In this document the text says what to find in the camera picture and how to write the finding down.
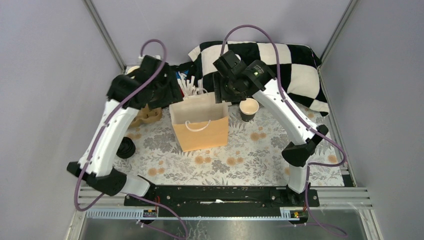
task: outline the brown paper bag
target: brown paper bag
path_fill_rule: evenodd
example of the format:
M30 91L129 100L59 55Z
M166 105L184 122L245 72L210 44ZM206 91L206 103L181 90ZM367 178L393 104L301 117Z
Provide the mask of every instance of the brown paper bag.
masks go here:
M171 104L169 113L183 152L228 144L228 105L215 103L213 92Z

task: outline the lavender wall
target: lavender wall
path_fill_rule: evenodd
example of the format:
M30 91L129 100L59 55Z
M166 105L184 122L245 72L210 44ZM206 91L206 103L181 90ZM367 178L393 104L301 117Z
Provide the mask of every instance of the lavender wall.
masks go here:
M361 1L322 67L385 240L422 239L424 1Z
M120 70L83 1L0 2L0 239L60 240Z
M275 42L305 44L321 55L349 0L93 0L127 65L137 63L148 39L163 41L168 62L189 61L202 42L222 40L234 27L253 24ZM240 29L231 40L268 41L254 29ZM149 46L147 54L161 53Z

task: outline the black mounting plate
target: black mounting plate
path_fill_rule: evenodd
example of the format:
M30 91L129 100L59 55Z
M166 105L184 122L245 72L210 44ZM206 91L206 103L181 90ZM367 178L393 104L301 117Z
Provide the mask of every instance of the black mounting plate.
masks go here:
M180 217L280 217L280 207L304 207L304 201L294 205L286 187L275 186L187 186L152 185L144 198L170 207ZM317 191L308 190L310 207L319 207ZM126 196L124 206L153 206ZM158 217L173 217L159 211Z

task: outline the checkered pillow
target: checkered pillow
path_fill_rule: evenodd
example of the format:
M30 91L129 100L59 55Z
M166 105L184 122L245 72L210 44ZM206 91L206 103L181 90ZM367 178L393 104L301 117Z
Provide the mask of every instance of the checkered pillow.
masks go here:
M204 42L193 49L188 56L196 66L196 79L203 78L203 87L214 91L212 73L217 72L213 65L220 56L222 41ZM317 67L321 60L314 51L305 45L276 44L279 55L281 84L288 96L323 116L329 113L326 96L321 89ZM254 60L266 63L277 74L276 54L271 43L249 41L228 41L224 52L232 50L246 65Z

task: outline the black paper cup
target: black paper cup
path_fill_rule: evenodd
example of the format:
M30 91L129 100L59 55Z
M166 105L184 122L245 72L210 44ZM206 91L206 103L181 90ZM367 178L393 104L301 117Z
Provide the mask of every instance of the black paper cup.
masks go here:
M256 112L259 110L259 103L253 98L247 98L240 102L240 115L241 120L249 122L255 117Z

